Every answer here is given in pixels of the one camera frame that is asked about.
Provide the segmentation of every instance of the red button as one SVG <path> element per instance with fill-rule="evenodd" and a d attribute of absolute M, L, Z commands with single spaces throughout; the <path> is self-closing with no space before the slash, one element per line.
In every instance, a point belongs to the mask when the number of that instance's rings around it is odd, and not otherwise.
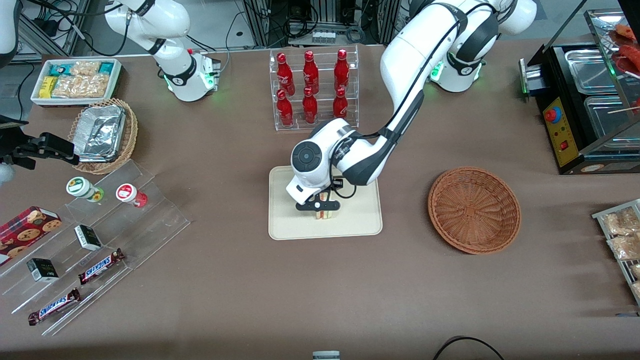
<path fill-rule="evenodd" d="M 557 117 L 557 113 L 555 110 L 551 109 L 551 110 L 547 110 L 547 112 L 545 112 L 545 120 L 552 122 L 556 119 Z"/>

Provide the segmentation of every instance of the brown woven basket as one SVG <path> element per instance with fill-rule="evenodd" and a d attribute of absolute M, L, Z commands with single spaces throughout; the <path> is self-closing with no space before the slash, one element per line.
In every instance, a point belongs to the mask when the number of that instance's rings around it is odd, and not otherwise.
<path fill-rule="evenodd" d="M 89 172 L 94 175 L 108 174 L 124 165 L 124 163 L 127 162 L 127 160 L 131 157 L 131 154 L 133 153 L 133 148 L 136 146 L 136 137 L 138 135 L 138 119 L 136 118 L 136 114 L 133 113 L 126 102 L 120 99 L 108 99 L 105 101 L 96 102 L 95 104 L 89 105 L 89 107 L 97 108 L 99 106 L 108 105 L 121 106 L 127 112 L 125 127 L 122 131 L 122 140 L 120 142 L 120 154 L 118 155 L 116 160 L 111 163 L 80 163 L 74 166 L 74 168 L 77 170 L 80 170 L 82 172 Z M 67 137 L 69 141 L 72 141 L 74 138 L 78 120 L 80 119 L 81 114 L 82 113 L 76 116 L 76 121 L 74 121 L 73 126 L 71 126 L 71 132 Z"/>
<path fill-rule="evenodd" d="M 520 230 L 520 205 L 509 186 L 476 167 L 444 172 L 431 187 L 429 217 L 448 243 L 470 254 L 507 247 Z"/>

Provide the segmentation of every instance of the coca-cola bottle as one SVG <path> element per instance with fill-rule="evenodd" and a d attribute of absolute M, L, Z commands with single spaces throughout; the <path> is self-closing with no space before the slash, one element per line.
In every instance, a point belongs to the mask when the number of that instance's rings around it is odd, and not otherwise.
<path fill-rule="evenodd" d="M 338 50 L 338 61 L 333 68 L 333 85 L 336 91 L 343 87 L 345 90 L 349 87 L 349 64 L 347 63 L 347 51 L 345 49 Z"/>
<path fill-rule="evenodd" d="M 280 122 L 284 127 L 291 127 L 293 126 L 293 108 L 291 107 L 291 102 L 287 99 L 287 94 L 284 90 L 278 89 L 276 94 L 278 96 L 276 107 L 278 108 Z"/>
<path fill-rule="evenodd" d="M 283 53 L 276 55 L 278 60 L 278 82 L 280 88 L 287 92 L 287 95 L 293 96 L 296 93 L 296 86 L 293 85 L 293 72 L 291 67 L 287 64 L 287 57 Z"/>
<path fill-rule="evenodd" d="M 315 124 L 318 115 L 318 101 L 314 97 L 314 92 L 310 87 L 305 88 L 305 98 L 302 100 L 302 107 L 305 110 L 305 121 L 308 124 Z"/>
<path fill-rule="evenodd" d="M 349 106 L 349 103 L 344 97 L 344 93 L 345 91 L 343 87 L 338 88 L 335 92 L 335 99 L 333 100 L 333 116 L 346 119 L 347 106 Z"/>
<path fill-rule="evenodd" d="M 320 79 L 313 51 L 305 51 L 305 67 L 302 69 L 302 74 L 305 77 L 305 86 L 309 86 L 311 91 L 317 94 L 320 91 Z"/>

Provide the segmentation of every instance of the snickers bar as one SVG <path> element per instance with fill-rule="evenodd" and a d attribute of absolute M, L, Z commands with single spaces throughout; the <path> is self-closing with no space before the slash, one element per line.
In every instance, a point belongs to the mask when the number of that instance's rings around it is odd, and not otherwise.
<path fill-rule="evenodd" d="M 60 299 L 52 302 L 47 307 L 42 308 L 40 311 L 34 311 L 29 314 L 29 325 L 33 326 L 37 323 L 41 322 L 47 316 L 55 313 L 56 311 L 62 309 L 63 307 L 73 303 L 74 301 L 82 301 L 80 297 L 80 292 L 78 289 L 71 290 L 70 293 L 61 297 Z"/>
<path fill-rule="evenodd" d="M 120 250 L 120 248 L 118 248 L 118 250 L 112 252 L 109 256 L 104 258 L 102 261 L 100 261 L 96 265 L 91 266 L 89 270 L 78 275 L 78 277 L 80 278 L 80 284 L 84 285 L 90 282 L 91 280 L 96 278 L 98 275 L 102 274 L 105 270 L 112 267 L 122 259 L 124 259 L 124 254 L 122 254 L 122 251 Z"/>

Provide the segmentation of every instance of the red cookie box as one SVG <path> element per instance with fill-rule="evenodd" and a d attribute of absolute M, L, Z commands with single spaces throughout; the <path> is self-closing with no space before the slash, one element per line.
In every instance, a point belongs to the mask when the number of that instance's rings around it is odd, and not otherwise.
<path fill-rule="evenodd" d="M 61 224 L 58 214 L 31 206 L 0 226 L 0 266 Z"/>

